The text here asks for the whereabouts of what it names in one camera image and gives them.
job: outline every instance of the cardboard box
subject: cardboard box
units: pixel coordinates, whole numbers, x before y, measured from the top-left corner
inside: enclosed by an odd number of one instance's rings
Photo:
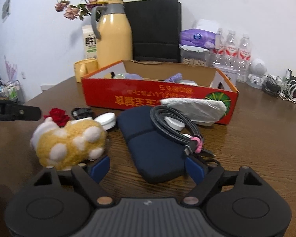
[[[111,72],[138,74],[145,80],[104,78]],[[160,81],[178,72],[198,86]],[[110,109],[155,106],[163,98],[221,100],[227,111],[220,124],[229,123],[238,97],[236,87],[219,69],[169,62],[118,61],[83,77],[82,86],[88,106]]]

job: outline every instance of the red rose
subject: red rose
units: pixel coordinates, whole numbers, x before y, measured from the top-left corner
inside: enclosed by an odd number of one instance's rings
[[[65,112],[64,110],[53,108],[50,110],[49,115],[44,115],[44,118],[51,117],[59,127],[64,127],[70,120],[70,117]]]

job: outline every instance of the wet wipes package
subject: wet wipes package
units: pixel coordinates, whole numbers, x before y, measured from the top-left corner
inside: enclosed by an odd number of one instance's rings
[[[214,49],[215,36],[215,33],[196,28],[184,30],[181,31],[181,45]]]

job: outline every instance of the nuts in container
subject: nuts in container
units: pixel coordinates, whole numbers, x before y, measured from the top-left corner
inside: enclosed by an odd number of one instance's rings
[[[209,63],[210,52],[207,49],[196,46],[180,45],[181,62],[192,66],[204,66]]]

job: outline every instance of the wood grain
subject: wood grain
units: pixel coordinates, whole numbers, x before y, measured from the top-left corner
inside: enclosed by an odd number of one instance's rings
[[[213,151],[226,170],[248,165],[258,172],[291,206],[293,218],[286,237],[296,237],[296,105],[273,98],[246,84],[240,91],[229,125],[201,127],[204,147]],[[58,107],[70,114],[74,107],[85,107],[80,84],[70,78],[35,97],[28,105],[43,114]],[[113,111],[94,108],[97,115]],[[0,193],[2,186],[16,193],[41,166],[29,148],[29,141],[40,122],[0,122]],[[162,184],[148,184],[138,175],[119,130],[109,132],[107,154],[109,173],[101,186],[115,198],[176,197],[181,199],[194,187],[188,175]],[[5,202],[11,195],[0,194]]]

